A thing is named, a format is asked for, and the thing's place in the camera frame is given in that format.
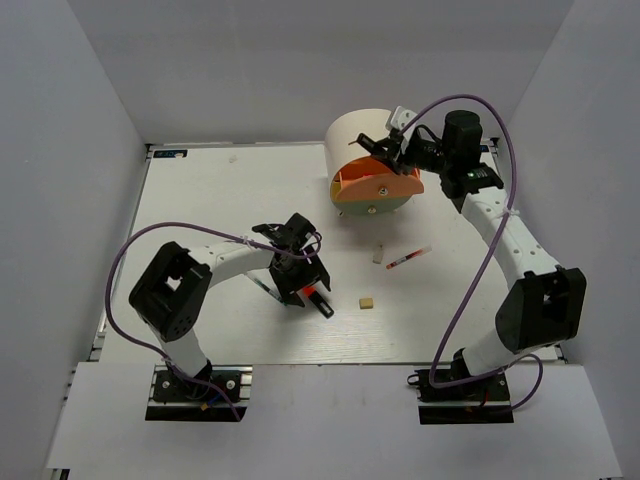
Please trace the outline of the green gel pen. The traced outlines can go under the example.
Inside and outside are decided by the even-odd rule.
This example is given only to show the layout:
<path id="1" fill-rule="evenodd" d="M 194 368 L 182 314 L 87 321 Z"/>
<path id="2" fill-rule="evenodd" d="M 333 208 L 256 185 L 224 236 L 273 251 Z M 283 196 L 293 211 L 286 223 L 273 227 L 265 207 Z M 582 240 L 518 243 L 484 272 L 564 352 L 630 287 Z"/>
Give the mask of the green gel pen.
<path id="1" fill-rule="evenodd" d="M 276 290 L 274 290 L 273 288 L 271 288 L 268 285 L 266 285 L 257 276 L 255 276 L 254 274 L 252 274 L 250 272 L 246 272 L 245 273 L 245 277 L 248 278 L 255 285 L 257 285 L 261 290 L 266 292 L 270 297 L 275 299 L 278 303 L 280 303 L 281 305 L 286 306 L 286 302 L 282 299 L 280 294 Z"/>

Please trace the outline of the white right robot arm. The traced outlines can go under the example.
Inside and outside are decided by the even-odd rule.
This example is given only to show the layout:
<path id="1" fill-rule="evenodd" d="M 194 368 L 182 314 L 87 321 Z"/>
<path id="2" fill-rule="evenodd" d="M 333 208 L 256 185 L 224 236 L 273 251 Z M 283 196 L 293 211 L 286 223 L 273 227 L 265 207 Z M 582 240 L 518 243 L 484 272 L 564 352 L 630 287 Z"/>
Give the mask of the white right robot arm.
<path id="1" fill-rule="evenodd" d="M 508 294 L 493 328 L 452 361 L 453 390 L 472 399 L 486 389 L 487 376 L 577 335 L 587 281 L 580 269 L 562 267 L 513 210 L 512 188 L 481 159 L 477 114 L 448 113 L 440 138 L 424 125 L 408 128 L 415 116 L 397 108 L 385 138 L 375 141 L 361 133 L 355 142 L 396 174 L 420 169 L 438 175 L 443 193 L 482 237 L 504 275 Z"/>

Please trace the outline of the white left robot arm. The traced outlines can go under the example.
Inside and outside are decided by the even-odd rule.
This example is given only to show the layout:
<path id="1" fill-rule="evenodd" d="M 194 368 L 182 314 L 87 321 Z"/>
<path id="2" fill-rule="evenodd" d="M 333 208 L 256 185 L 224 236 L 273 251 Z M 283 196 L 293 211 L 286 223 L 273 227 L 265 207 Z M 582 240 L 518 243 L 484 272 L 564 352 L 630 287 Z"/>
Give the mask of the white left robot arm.
<path id="1" fill-rule="evenodd" d="M 197 148 L 184 158 L 154 158 L 119 283 L 117 316 L 149 339 L 135 306 L 168 322 L 160 346 L 180 365 L 357 364 L 406 359 L 399 327 L 408 291 L 372 258 L 420 241 L 409 201 L 381 214 L 343 214 L 332 205 L 320 145 Z M 322 235 L 328 284 L 318 290 L 333 308 L 309 301 L 284 305 L 268 295 L 273 279 L 261 224 L 294 214 Z"/>

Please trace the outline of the small yellow eraser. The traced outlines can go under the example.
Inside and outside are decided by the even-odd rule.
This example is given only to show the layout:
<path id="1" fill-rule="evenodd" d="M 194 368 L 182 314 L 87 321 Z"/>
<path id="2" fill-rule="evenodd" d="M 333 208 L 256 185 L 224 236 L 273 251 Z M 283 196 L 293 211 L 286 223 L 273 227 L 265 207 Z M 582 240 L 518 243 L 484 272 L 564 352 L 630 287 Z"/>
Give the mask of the small yellow eraser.
<path id="1" fill-rule="evenodd" d="M 372 298 L 361 298 L 359 300 L 360 309 L 372 309 L 374 307 L 374 301 Z"/>

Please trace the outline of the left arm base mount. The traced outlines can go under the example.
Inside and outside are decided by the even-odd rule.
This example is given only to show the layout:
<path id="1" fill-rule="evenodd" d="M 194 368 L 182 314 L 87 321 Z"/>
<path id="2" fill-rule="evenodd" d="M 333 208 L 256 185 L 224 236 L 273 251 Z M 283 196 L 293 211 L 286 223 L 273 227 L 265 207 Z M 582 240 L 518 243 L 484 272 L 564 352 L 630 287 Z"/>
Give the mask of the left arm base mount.
<path id="1" fill-rule="evenodd" d="M 185 380 L 166 365 L 156 365 L 151 377 L 146 421 L 235 423 L 249 405 L 253 368 L 214 366 L 207 385 Z"/>

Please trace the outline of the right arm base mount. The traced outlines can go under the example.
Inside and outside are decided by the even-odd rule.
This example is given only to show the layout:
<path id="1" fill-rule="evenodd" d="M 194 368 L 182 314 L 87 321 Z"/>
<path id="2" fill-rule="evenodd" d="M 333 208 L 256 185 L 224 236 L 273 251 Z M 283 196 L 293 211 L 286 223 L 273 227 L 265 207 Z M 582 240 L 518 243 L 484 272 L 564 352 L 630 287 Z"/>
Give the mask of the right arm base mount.
<path id="1" fill-rule="evenodd" d="M 480 425 L 514 422 L 506 376 L 500 374 L 478 382 L 436 389 L 429 370 L 415 370 L 407 377 L 417 392 L 421 425 Z"/>

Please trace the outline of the white rectangular eraser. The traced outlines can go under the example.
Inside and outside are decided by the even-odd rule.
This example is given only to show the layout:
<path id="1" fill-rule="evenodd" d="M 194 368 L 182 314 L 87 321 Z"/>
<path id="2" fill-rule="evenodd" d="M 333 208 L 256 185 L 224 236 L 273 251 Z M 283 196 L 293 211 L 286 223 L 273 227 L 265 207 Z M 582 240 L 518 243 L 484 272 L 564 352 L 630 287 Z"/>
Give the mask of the white rectangular eraser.
<path id="1" fill-rule="evenodd" d="M 384 245 L 378 244 L 374 249 L 374 253 L 372 255 L 372 262 L 374 264 L 381 264 L 383 259 L 384 259 Z"/>

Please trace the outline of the red gel pen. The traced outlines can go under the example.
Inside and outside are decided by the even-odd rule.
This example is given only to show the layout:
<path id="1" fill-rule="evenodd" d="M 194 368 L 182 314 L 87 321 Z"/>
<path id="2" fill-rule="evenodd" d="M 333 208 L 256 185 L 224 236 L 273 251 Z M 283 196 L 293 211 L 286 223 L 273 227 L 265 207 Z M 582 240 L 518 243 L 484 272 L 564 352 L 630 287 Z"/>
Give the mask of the red gel pen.
<path id="1" fill-rule="evenodd" d="M 406 254 L 406 255 L 402 256 L 399 259 L 396 259 L 396 260 L 390 262 L 389 264 L 386 265 L 386 269 L 387 270 L 391 270 L 393 268 L 398 267 L 399 265 L 402 265 L 402 264 L 408 262 L 409 260 L 412 260 L 414 258 L 420 257 L 420 256 L 425 255 L 427 253 L 430 253 L 431 251 L 432 251 L 432 247 L 430 245 L 422 247 L 422 248 L 420 248 L 418 250 L 415 250 L 415 251 L 413 251 L 413 252 L 411 252 L 409 254 Z"/>

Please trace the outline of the orange black highlighter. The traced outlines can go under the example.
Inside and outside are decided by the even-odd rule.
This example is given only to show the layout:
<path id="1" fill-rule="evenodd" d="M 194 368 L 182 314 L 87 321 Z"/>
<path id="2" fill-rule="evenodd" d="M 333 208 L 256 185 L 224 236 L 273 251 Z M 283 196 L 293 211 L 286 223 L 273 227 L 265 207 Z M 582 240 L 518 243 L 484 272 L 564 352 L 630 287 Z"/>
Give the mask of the orange black highlighter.
<path id="1" fill-rule="evenodd" d="M 327 300 L 320 294 L 320 292 L 313 286 L 304 287 L 302 289 L 303 294 L 309 300 L 309 302 L 326 318 L 331 318 L 335 311 L 327 302 Z"/>

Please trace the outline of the round cream drawer organizer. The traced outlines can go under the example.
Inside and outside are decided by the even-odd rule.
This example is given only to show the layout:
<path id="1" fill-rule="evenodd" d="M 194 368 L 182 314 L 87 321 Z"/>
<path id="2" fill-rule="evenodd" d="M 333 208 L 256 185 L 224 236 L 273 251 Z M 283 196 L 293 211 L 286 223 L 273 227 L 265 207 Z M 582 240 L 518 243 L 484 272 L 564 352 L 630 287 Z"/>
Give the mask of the round cream drawer organizer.
<path id="1" fill-rule="evenodd" d="M 395 211 L 424 192 L 420 172 L 398 175 L 374 159 L 355 140 L 364 133 L 374 140 L 386 137 L 391 112 L 361 109 L 336 119 L 324 139 L 329 196 L 345 215 L 377 215 Z"/>

